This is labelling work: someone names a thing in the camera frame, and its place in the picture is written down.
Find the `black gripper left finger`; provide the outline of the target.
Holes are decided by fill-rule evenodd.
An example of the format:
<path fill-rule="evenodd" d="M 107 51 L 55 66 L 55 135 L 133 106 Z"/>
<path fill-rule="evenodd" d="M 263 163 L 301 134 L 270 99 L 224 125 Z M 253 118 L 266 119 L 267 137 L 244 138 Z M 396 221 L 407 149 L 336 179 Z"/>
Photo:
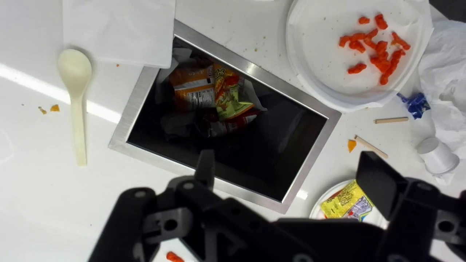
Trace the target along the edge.
<path fill-rule="evenodd" d="M 197 157 L 197 165 L 193 178 L 202 183 L 205 188 L 211 189 L 213 186 L 213 169 L 215 156 L 212 150 L 202 150 Z"/>

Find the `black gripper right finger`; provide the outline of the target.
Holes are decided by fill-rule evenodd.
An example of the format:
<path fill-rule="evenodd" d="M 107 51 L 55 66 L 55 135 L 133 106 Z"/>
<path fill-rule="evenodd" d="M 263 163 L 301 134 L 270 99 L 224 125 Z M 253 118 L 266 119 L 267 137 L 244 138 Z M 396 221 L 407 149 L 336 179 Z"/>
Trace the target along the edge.
<path fill-rule="evenodd" d="M 380 156 L 372 151 L 359 154 L 356 183 L 391 227 L 407 224 L 404 201 L 409 182 Z"/>

